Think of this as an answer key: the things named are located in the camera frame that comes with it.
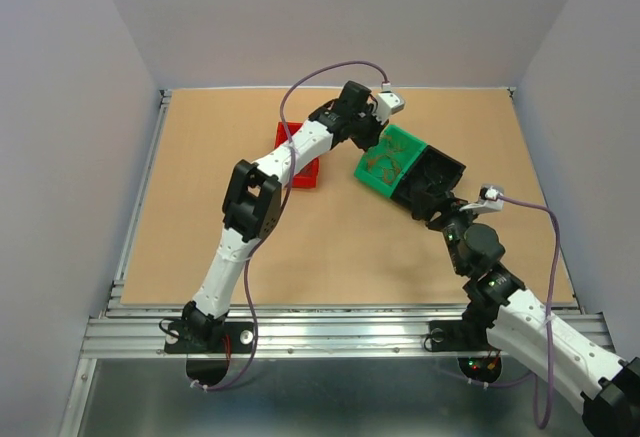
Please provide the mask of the black plastic bin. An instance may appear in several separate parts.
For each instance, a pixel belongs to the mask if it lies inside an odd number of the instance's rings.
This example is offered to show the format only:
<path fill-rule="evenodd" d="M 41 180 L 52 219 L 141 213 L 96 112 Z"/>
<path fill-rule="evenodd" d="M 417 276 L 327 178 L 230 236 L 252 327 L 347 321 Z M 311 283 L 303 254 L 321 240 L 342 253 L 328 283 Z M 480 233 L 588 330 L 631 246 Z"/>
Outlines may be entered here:
<path fill-rule="evenodd" d="M 466 166 L 433 146 L 427 146 L 401 179 L 391 200 L 407 210 L 414 220 L 428 221 L 436 206 L 453 197 L 453 189 Z"/>

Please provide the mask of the green plastic bin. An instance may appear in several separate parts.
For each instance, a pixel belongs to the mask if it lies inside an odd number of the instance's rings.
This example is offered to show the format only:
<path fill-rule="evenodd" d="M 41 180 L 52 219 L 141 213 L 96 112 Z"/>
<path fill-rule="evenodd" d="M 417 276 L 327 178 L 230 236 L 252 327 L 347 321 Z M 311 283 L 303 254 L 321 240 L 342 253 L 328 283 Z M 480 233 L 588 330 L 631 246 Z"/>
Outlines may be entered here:
<path fill-rule="evenodd" d="M 380 195 L 391 198 L 427 144 L 397 125 L 389 125 L 377 146 L 364 153 L 354 177 Z"/>

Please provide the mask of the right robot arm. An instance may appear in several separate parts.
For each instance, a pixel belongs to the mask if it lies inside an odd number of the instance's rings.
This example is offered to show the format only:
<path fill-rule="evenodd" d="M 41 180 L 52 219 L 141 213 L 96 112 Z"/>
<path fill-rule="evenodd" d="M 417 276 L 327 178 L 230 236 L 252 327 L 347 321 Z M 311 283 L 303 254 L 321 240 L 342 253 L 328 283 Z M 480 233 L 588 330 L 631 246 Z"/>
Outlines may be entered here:
<path fill-rule="evenodd" d="M 453 334 L 519 361 L 580 413 L 592 435 L 638 435 L 639 360 L 589 340 L 510 272 L 496 231 L 476 220 L 481 207 L 449 197 L 428 214 L 428 228 L 442 233 L 455 273 L 467 280 L 469 304 Z"/>

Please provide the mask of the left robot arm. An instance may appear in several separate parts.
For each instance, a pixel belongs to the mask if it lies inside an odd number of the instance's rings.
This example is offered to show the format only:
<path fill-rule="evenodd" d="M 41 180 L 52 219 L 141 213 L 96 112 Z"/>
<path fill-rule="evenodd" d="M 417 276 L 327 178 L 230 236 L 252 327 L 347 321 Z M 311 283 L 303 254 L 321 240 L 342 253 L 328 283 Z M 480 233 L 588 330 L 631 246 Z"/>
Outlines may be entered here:
<path fill-rule="evenodd" d="M 185 304 L 180 335 L 206 353 L 223 339 L 223 325 L 243 268 L 276 228 L 282 192 L 312 160 L 350 140 L 366 151 L 379 143 L 390 117 L 404 108 L 387 82 L 376 96 L 359 83 L 347 82 L 340 95 L 312 112 L 301 127 L 264 157 L 239 161 L 223 200 L 223 229 L 206 276 Z"/>

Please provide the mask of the red plastic bin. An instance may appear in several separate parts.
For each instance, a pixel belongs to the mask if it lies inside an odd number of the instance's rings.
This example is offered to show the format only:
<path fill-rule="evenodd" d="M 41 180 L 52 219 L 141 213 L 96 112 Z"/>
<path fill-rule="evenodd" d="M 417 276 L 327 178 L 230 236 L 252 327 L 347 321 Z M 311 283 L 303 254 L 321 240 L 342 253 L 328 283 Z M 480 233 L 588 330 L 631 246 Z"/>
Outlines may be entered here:
<path fill-rule="evenodd" d="M 279 147 L 287 140 L 284 124 L 277 124 L 274 147 Z M 304 166 L 294 177 L 293 187 L 298 189 L 313 189 L 317 186 L 319 174 L 319 159 L 315 158 Z"/>

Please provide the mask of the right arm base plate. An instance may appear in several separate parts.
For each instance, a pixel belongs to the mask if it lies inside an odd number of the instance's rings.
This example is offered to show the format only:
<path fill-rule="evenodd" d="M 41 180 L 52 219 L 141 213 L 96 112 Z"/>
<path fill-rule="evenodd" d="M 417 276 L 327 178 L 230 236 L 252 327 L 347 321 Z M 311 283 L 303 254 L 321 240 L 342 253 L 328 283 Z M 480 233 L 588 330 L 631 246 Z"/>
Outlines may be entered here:
<path fill-rule="evenodd" d="M 498 350 L 489 343 L 486 327 L 456 319 L 430 321 L 423 347 L 433 353 Z"/>

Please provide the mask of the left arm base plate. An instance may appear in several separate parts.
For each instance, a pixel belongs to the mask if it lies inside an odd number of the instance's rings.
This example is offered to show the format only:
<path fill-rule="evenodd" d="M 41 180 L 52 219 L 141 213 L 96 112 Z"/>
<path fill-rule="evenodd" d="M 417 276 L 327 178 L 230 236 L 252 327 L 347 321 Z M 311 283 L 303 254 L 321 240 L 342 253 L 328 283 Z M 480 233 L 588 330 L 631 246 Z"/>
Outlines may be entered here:
<path fill-rule="evenodd" d="M 169 355 L 249 354 L 255 332 L 251 322 L 231 322 L 216 329 L 211 337 L 201 338 L 182 320 L 163 319 L 158 327 L 164 334 L 164 352 Z"/>

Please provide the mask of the aluminium rail frame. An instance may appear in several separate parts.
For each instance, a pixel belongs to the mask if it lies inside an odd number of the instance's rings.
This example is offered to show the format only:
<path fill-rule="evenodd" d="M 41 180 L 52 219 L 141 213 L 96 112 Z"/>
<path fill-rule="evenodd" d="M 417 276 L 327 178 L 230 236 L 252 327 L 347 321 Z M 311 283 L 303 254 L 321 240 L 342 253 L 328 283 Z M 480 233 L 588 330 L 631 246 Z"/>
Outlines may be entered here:
<path fill-rule="evenodd" d="M 174 319 L 177 315 L 176 308 L 163 304 L 138 306 L 125 304 L 121 300 L 144 209 L 150 198 L 151 185 L 150 179 L 145 179 L 141 185 L 107 309 L 87 325 L 80 363 L 63 418 L 61 434 L 64 436 L 78 436 L 87 431 L 98 387 L 99 364 L 103 360 L 180 360 L 187 369 L 198 371 L 222 361 L 221 354 L 166 354 L 165 337 L 153 327 L 153 322 Z M 582 314 L 573 304 L 562 304 L 553 313 L 589 340 L 614 353 L 611 337 L 601 316 Z M 258 308 L 236 306 L 229 323 L 246 321 L 251 322 L 254 328 L 251 352 L 246 355 L 235 354 L 236 360 L 241 364 L 287 359 L 338 361 L 437 356 L 464 359 L 472 356 L 502 356 L 514 359 L 501 350 L 433 353 L 424 349 L 423 341 L 430 321 L 461 320 L 462 316 L 460 306 L 438 303 Z"/>

